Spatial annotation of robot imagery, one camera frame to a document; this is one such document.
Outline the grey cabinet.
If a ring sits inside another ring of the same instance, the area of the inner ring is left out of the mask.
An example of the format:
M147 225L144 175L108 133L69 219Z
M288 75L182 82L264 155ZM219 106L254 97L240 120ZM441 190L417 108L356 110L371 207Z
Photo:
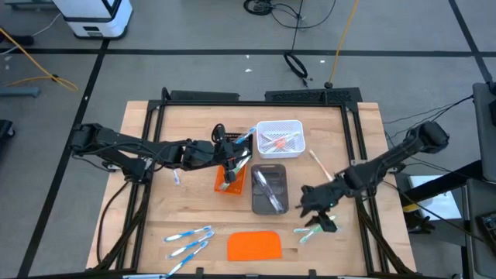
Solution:
M485 83L473 84L472 90L483 175L496 183L496 121L492 118L496 116L496 95Z

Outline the white perforated plastic basket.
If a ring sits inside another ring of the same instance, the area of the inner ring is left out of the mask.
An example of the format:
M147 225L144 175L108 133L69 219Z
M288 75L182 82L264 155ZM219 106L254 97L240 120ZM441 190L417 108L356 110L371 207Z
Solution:
M262 121L257 123L257 150L262 159L296 158L305 151L305 137L303 125L298 120ZM274 145L263 146L262 134L273 136L290 135L300 132L298 137L291 139L287 144L287 151L274 150Z

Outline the orange slotted plastic basket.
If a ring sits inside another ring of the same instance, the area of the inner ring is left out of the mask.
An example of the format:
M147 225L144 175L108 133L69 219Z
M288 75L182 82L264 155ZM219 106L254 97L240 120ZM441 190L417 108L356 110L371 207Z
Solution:
M246 176L246 167L243 167L236 175L236 181L231 183L227 189L222 189L222 184L224 183L224 169L222 166L218 167L214 191L229 195L241 195L243 193L243 187Z

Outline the purple toothbrush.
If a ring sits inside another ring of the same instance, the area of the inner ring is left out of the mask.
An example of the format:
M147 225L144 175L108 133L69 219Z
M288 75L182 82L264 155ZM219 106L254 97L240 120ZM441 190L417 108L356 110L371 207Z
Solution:
M277 200L277 198L276 198L274 192L272 191L270 185L268 184L266 178L262 175L262 173L259 170L257 170L255 172L255 178L257 180L257 183L261 187L263 193L267 196L270 203L274 207L274 210L276 212L281 212L283 210L281 203Z
M260 181L261 181L262 191L268 197L269 202L274 207L275 212L276 213L283 213L284 212L284 206L278 197L278 194L280 193L281 188L277 184L270 182L264 176L261 176Z

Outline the black perforated panel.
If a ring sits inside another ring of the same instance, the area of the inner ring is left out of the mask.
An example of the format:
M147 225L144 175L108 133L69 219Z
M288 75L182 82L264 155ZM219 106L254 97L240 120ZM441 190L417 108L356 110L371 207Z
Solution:
M266 102L362 102L359 88L324 88L294 91L267 91Z

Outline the grey cart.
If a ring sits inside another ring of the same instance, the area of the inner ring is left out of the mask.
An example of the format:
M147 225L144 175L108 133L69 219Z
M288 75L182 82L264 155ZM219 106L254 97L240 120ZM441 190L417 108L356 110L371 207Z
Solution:
M467 237L470 276L496 279L496 256L487 244L481 242L484 234L477 224L479 215L496 212L496 184L468 179L462 199L464 226L471 233Z

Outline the black wheeled base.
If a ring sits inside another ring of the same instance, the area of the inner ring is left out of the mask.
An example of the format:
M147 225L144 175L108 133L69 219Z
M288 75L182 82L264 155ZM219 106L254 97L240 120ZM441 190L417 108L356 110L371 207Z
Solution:
M0 119L0 141L12 138L16 134L13 128L13 122Z

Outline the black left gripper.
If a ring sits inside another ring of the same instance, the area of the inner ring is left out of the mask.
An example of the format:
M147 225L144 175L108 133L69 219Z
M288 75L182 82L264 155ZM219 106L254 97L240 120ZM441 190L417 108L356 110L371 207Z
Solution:
M193 141L188 143L184 148L182 169L184 171L194 171L206 167L214 167L220 165L223 161L224 166L236 165L236 152L239 150L239 145L235 143L226 143L224 151L226 158L219 151L219 147L209 141ZM227 184L235 182L237 179L237 170L225 170L224 181Z

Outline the black support beam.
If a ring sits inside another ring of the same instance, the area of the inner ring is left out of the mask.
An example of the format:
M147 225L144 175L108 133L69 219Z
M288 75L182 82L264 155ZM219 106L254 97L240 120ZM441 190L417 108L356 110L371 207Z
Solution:
M483 167L481 160L476 160L460 169L449 171L441 177L420 184L405 192L406 197L401 194L401 205L412 205L413 202L421 202L437 195L452 191L464 186L469 179L482 181Z

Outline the orange mat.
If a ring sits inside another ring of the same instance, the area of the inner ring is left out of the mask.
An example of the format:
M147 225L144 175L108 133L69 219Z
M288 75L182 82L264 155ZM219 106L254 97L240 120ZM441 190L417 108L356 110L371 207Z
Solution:
M279 235L274 231L235 232L227 241L229 261L273 260L282 258Z

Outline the smoky grey translucent bin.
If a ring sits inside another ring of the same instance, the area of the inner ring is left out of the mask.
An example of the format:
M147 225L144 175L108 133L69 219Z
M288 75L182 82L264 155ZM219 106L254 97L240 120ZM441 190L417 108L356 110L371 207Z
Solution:
M284 206L283 213L276 213L274 207L263 193L255 178L255 172L260 171L270 182L277 184L281 189L278 194ZM282 164L255 164L251 168L252 176L252 211L257 215L282 215L288 211L288 184L286 168Z

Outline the black aluminium table frame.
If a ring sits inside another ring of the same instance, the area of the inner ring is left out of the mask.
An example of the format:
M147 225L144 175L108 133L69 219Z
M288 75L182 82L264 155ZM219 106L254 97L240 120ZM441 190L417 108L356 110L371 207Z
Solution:
M150 203L141 237L131 236L126 244L124 270L163 274L176 266L167 254L182 245L181 240L165 243L163 238L189 229L212 226L210 243L178 272L179 278L194 276L202 269L206 278L265 279L296 278L317 275L365 276L369 273L393 273L371 233L357 215L358 201L342 198L332 210L338 231L321 232L307 243L293 229L303 226L296 206L301 187L326 182L326 176L311 157L313 150L329 173L347 167L353 159L369 160L384 153L387 140L378 105L361 102L356 111L340 105L296 104L280 102L227 102L176 105L168 102L161 125L162 140L186 137L206 140L212 128L222 123L230 133L243 133L260 121L300 121L304 129L305 152L286 159L289 211L279 216L256 215L251 209L251 190L241 195L214 191L215 168L181 173L181 184L174 183L169 170L153 176ZM282 258L260 261L229 261L228 238L237 232L274 231L281 239Z

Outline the white box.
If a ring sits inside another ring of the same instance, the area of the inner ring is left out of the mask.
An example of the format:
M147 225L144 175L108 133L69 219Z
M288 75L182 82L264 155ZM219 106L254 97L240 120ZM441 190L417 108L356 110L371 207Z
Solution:
M413 175L408 176L408 183L412 188L417 188L421 184L435 180L440 175ZM420 205L436 213L443 219L462 219L460 210L455 202L453 194L448 191L420 202Z

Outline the black perforated plastic basket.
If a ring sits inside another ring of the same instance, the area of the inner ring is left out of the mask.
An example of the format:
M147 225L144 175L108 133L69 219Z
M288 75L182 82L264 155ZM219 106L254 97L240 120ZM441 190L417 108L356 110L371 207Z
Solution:
M241 136L241 133L227 133L226 141L232 144L232 151L236 155L241 155L244 151L248 150L248 154L253 153L253 136L249 135L241 143L236 143L236 139Z

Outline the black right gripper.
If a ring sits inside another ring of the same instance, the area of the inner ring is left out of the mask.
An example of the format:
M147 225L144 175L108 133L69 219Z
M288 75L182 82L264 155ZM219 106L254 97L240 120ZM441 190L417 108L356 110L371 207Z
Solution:
M319 186L303 185L301 191L302 197L296 208L300 208L302 214L308 214L311 211L327 212L339 203L349 188L343 179L337 178ZM336 224L328 215L312 216L305 226L326 233L336 232Z

